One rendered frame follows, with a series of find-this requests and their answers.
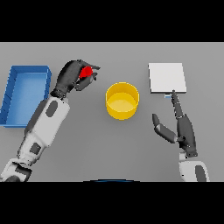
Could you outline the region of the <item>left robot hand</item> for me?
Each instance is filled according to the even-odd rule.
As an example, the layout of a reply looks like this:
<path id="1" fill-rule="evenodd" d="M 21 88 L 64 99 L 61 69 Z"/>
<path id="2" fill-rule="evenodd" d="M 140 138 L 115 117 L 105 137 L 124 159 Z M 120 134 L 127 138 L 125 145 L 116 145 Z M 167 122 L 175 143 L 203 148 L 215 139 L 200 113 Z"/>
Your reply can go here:
<path id="1" fill-rule="evenodd" d="M 91 65 L 82 59 L 68 61 L 59 73 L 51 96 L 63 100 L 72 89 L 81 91 L 96 80 L 97 73 L 91 73 L 89 77 L 80 77 L 81 70 L 85 67 L 91 67 L 95 70 L 100 69 L 99 66 Z"/>

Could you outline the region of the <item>blue tray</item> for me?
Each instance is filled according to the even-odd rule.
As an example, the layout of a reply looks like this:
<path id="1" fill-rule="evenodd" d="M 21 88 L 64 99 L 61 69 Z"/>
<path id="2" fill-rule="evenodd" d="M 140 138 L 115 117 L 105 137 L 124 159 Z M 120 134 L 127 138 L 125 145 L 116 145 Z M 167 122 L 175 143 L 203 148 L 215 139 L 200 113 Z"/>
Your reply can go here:
<path id="1" fill-rule="evenodd" d="M 0 108 L 0 126 L 25 128 L 39 103 L 48 98 L 49 66 L 11 66 Z"/>

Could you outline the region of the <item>yellow bowl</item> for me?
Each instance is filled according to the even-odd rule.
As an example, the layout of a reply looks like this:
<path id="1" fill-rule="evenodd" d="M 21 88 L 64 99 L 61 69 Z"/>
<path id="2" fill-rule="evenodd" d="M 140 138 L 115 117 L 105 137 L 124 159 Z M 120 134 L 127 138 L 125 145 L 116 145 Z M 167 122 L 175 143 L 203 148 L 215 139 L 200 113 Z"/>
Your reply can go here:
<path id="1" fill-rule="evenodd" d="M 130 119 L 137 111 L 140 94 L 128 82 L 117 82 L 105 93 L 105 107 L 108 114 L 116 120 Z"/>

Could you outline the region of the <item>pale square scale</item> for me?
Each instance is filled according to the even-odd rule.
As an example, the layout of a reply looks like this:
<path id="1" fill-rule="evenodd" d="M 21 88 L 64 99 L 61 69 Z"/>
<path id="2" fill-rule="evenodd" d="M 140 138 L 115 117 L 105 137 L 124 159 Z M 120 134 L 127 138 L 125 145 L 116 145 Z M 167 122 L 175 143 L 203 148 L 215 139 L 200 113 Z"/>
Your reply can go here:
<path id="1" fill-rule="evenodd" d="M 170 95 L 186 93 L 186 80 L 182 63 L 149 63 L 150 92 Z"/>

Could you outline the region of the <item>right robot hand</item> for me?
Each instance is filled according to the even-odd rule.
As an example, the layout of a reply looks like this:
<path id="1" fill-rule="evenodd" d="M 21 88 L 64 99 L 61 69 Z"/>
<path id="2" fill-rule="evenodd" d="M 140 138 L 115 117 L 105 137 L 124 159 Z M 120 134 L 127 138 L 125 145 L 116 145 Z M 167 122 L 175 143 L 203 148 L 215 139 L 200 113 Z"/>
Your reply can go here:
<path id="1" fill-rule="evenodd" d="M 196 138 L 193 130 L 193 125 L 187 114 L 183 113 L 179 98 L 175 91 L 171 93 L 171 103 L 174 107 L 174 115 L 177 120 L 177 132 L 173 132 L 164 126 L 156 114 L 152 115 L 154 131 L 164 140 L 171 144 L 178 143 L 187 158 L 198 156 L 196 149 Z"/>

